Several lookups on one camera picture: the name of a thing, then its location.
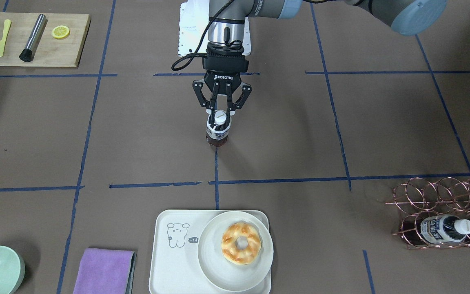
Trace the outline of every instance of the folded cloth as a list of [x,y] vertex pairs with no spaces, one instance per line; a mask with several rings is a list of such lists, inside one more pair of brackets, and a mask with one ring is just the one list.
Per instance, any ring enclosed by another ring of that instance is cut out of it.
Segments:
[[73,294],[131,294],[135,252],[87,248]]

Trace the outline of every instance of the bottle cap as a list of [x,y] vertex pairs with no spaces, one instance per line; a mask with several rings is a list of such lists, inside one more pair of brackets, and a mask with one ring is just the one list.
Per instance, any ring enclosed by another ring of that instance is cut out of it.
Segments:
[[214,116],[215,125],[224,125],[224,123],[226,122],[226,118],[227,118],[226,112],[222,110],[215,111],[215,116]]
[[454,229],[460,234],[470,234],[470,220],[457,220],[454,222]]

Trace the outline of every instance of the lemon slice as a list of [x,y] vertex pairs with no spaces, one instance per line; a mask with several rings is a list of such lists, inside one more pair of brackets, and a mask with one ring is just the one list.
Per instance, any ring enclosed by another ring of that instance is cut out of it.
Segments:
[[67,26],[57,26],[52,30],[52,37],[55,39],[63,39],[70,34],[70,29]]

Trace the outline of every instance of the cartoon bear drawing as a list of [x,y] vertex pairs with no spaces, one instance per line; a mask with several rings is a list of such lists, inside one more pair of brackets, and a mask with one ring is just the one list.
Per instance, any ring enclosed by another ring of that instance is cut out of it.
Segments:
[[186,235],[188,234],[189,223],[169,223],[168,240],[171,248],[183,248],[186,244]]

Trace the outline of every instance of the cutting board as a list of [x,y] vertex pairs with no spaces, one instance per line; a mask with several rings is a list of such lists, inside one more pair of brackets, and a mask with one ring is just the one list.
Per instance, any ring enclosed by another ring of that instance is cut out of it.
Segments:
[[[47,17],[41,40],[34,59],[24,62],[19,59],[39,13],[0,13],[0,40],[3,35],[3,22],[10,19],[5,53],[0,57],[2,67],[76,67],[79,65],[82,47],[90,25],[90,15],[70,13],[43,13]],[[70,28],[70,35],[64,39],[54,39],[52,30],[57,26]]]

